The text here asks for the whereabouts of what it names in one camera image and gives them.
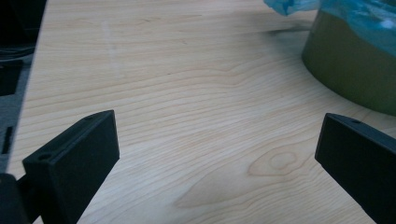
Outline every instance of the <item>light wood surface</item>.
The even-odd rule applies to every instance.
[[[316,12],[262,1],[49,0],[8,171],[116,111],[120,160],[79,223],[373,223],[314,159],[326,112],[396,118],[316,81]]]

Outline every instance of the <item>screw hole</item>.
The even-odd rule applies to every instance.
[[[39,161],[44,161],[46,159],[48,159],[50,157],[50,154],[43,154],[41,156],[38,157]]]

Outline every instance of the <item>black object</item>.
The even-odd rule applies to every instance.
[[[3,143],[3,148],[1,150],[1,154],[8,154],[9,149],[11,148],[11,137],[13,130],[14,130],[13,127],[6,128],[6,136],[4,137],[4,143]]]
[[[36,42],[47,0],[0,0],[0,46]]]
[[[23,160],[19,190],[9,175],[0,175],[0,208],[15,203],[0,211],[0,220],[25,223],[23,217],[33,222],[41,216],[45,223],[77,223],[119,157],[114,111],[81,119]],[[14,198],[3,200],[10,192]],[[8,210],[12,216],[18,211],[21,221]]]
[[[316,160],[377,223],[396,223],[396,139],[326,114]]]
[[[20,79],[23,61],[0,63],[0,96],[15,93]]]

